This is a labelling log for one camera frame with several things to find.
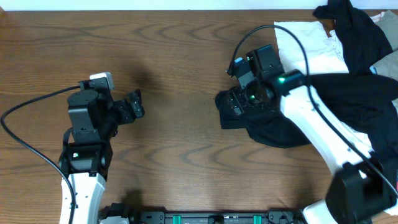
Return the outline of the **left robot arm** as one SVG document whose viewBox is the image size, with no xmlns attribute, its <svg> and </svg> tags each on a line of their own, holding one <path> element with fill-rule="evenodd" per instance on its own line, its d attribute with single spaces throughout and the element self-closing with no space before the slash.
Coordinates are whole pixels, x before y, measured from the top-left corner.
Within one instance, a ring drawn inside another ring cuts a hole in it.
<svg viewBox="0 0 398 224">
<path fill-rule="evenodd" d="M 59 166 L 65 179 L 60 223 L 96 223 L 118 127 L 145 115 L 140 90 L 114 101 L 109 90 L 80 90 L 68 97 L 72 127 L 65 133 Z"/>
</svg>

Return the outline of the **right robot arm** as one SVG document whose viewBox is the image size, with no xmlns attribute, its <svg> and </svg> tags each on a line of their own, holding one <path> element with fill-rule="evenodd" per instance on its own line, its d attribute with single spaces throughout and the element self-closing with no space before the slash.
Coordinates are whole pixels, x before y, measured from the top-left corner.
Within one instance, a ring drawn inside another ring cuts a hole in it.
<svg viewBox="0 0 398 224">
<path fill-rule="evenodd" d="M 310 78 L 285 72 L 271 45 L 234 57 L 228 74 L 239 85 L 226 97 L 238 118 L 271 111 L 314 145 L 333 179 L 323 200 L 300 212 L 300 223 L 364 223 L 397 215 L 397 156 L 377 152 L 368 137 L 350 129 L 326 106 Z"/>
</svg>

